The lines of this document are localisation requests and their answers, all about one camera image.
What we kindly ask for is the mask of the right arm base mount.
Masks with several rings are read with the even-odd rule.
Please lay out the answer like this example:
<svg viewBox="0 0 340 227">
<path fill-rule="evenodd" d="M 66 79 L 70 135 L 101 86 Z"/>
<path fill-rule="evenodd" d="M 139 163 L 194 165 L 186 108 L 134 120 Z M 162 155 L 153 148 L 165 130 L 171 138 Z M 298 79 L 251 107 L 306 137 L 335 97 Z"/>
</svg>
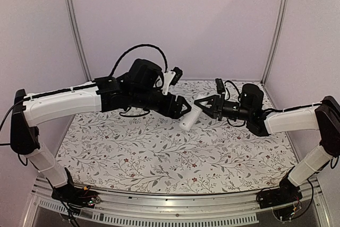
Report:
<svg viewBox="0 0 340 227">
<path fill-rule="evenodd" d="M 278 188 L 264 188 L 256 195 L 256 201 L 260 208 L 269 208 L 302 199 L 300 187 L 288 182 L 280 182 Z"/>
</svg>

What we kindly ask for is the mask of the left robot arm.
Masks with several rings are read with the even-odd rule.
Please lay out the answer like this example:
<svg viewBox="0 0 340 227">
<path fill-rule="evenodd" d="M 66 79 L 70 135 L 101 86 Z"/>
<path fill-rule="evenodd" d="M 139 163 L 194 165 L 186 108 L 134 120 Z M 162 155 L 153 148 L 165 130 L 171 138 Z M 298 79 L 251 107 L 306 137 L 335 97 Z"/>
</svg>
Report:
<svg viewBox="0 0 340 227">
<path fill-rule="evenodd" d="M 25 156 L 53 185 L 68 203 L 79 198 L 66 169 L 55 161 L 52 153 L 38 141 L 38 125 L 65 116 L 87 112 L 109 112 L 130 107 L 151 110 L 171 119 L 190 112 L 191 106 L 182 96 L 169 93 L 182 75 L 179 68 L 163 72 L 157 64 L 136 59 L 127 73 L 97 78 L 76 87 L 26 94 L 18 90 L 11 116 L 11 149 Z"/>
</svg>

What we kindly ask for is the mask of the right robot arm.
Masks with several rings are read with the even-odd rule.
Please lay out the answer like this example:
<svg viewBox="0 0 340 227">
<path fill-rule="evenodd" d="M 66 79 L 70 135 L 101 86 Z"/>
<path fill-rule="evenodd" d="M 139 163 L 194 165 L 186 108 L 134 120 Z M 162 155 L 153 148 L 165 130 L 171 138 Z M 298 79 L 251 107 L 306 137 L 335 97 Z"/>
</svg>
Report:
<svg viewBox="0 0 340 227">
<path fill-rule="evenodd" d="M 320 132 L 320 143 L 289 171 L 286 177 L 289 183 L 275 191 L 278 203 L 287 203 L 295 195 L 294 187 L 301 185 L 332 158 L 339 157 L 339 103 L 334 97 L 326 96 L 319 103 L 276 110 L 262 108 L 264 92 L 254 84 L 243 85 L 237 102 L 226 100 L 223 89 L 224 85 L 217 82 L 217 94 L 196 99 L 195 106 L 212 119 L 242 120 L 258 137 L 299 130 Z"/>
</svg>

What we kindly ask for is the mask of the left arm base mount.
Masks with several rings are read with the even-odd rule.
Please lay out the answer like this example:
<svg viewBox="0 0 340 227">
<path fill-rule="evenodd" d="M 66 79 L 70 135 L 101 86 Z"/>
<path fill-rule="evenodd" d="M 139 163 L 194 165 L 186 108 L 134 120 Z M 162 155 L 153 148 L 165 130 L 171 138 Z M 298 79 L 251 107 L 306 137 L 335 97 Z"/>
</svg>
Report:
<svg viewBox="0 0 340 227">
<path fill-rule="evenodd" d="M 76 207 L 94 208 L 101 202 L 99 193 L 91 190 L 90 186 L 83 188 L 66 184 L 59 188 L 53 188 L 52 198 Z"/>
</svg>

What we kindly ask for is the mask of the white remote control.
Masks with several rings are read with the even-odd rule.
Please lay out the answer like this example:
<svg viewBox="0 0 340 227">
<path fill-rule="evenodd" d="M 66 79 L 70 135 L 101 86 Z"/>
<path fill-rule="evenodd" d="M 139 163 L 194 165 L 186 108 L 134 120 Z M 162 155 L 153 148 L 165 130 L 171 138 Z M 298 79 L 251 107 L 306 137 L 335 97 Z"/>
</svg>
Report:
<svg viewBox="0 0 340 227">
<path fill-rule="evenodd" d="M 185 115 L 182 121 L 180 121 L 179 127 L 184 131 L 189 131 L 193 127 L 201 113 L 202 109 L 192 103 L 191 111 Z"/>
</svg>

